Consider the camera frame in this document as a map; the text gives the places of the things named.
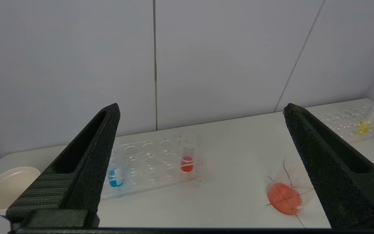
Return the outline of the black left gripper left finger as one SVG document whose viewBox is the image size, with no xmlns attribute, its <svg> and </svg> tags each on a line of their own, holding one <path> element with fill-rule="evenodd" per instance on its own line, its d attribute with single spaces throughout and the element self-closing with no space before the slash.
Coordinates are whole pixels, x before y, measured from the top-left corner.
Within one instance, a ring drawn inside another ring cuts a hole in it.
<svg viewBox="0 0 374 234">
<path fill-rule="evenodd" d="M 118 104 L 101 109 L 13 202 L 7 217 L 37 209 L 97 210 L 119 121 Z"/>
</svg>

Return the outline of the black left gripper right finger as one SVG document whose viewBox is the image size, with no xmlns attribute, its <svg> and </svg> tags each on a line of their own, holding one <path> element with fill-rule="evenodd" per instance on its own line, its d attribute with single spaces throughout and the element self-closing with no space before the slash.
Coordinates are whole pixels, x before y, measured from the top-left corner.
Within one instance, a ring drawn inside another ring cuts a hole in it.
<svg viewBox="0 0 374 234">
<path fill-rule="evenodd" d="M 374 228 L 374 164 L 305 108 L 283 114 L 331 228 Z"/>
</svg>

